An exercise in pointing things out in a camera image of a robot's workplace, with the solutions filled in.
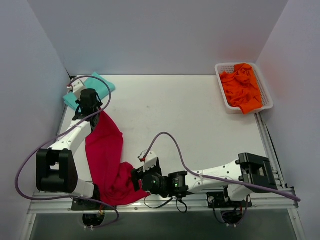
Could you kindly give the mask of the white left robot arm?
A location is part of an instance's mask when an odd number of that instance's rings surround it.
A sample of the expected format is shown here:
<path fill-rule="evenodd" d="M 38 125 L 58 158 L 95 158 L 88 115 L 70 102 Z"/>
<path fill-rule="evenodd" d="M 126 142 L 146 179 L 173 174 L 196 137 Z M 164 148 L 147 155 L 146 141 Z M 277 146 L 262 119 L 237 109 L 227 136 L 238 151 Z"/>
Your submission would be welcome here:
<path fill-rule="evenodd" d="M 74 154 L 98 125 L 103 104 L 96 90 L 91 88 L 84 89 L 76 102 L 78 108 L 67 134 L 36 153 L 36 187 L 39 191 L 82 197 L 83 204 L 95 210 L 101 203 L 98 187 L 79 178 Z"/>

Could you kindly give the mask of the red t shirt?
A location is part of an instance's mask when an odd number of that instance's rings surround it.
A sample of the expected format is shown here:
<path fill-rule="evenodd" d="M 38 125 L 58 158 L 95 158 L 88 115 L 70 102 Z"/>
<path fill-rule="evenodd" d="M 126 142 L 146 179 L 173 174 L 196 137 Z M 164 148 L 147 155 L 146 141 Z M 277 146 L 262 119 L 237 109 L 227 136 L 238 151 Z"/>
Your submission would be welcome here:
<path fill-rule="evenodd" d="M 123 133 L 104 111 L 101 112 L 96 128 L 85 139 L 85 152 L 100 200 L 111 206 L 133 204 L 149 196 L 142 189 L 135 191 L 131 175 L 134 167 L 122 162 L 123 145 Z"/>

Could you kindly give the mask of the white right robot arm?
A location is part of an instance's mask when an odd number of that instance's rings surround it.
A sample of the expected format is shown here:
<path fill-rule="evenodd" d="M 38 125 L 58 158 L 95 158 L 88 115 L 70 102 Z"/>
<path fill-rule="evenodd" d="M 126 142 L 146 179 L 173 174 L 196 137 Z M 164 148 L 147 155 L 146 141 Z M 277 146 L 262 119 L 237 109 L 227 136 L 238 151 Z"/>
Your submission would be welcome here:
<path fill-rule="evenodd" d="M 251 153 L 240 153 L 237 160 L 222 166 L 164 176 L 159 158 L 150 152 L 143 166 L 131 171 L 131 180 L 135 191 L 143 190 L 162 198 L 182 199 L 222 187 L 223 203 L 230 207 L 251 193 L 264 194 L 277 189 L 269 159 Z"/>

